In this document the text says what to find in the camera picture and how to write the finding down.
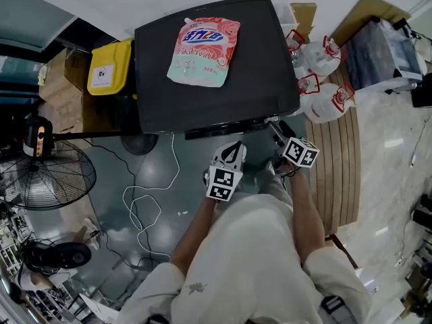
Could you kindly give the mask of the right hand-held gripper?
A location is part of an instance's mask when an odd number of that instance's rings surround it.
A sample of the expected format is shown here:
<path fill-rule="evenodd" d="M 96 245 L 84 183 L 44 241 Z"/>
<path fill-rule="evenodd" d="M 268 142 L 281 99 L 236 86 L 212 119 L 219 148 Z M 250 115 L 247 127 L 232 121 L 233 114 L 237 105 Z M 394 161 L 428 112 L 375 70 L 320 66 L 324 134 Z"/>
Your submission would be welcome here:
<path fill-rule="evenodd" d="M 284 120 L 277 123 L 267 121 L 266 125 L 277 145 L 271 160 L 274 169 L 281 169 L 286 163 L 291 163 L 294 169 L 311 168 L 315 164 L 320 150 L 311 142 L 298 138 Z"/>

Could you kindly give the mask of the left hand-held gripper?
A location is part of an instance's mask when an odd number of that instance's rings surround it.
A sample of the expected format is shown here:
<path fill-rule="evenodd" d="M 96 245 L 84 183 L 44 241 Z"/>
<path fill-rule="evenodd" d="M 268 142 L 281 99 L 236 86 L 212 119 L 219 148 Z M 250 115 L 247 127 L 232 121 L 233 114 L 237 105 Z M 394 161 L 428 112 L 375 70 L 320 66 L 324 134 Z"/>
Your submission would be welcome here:
<path fill-rule="evenodd" d="M 215 150 L 204 176 L 206 197 L 230 200 L 242 179 L 246 154 L 247 148 L 240 140 L 225 143 Z"/>

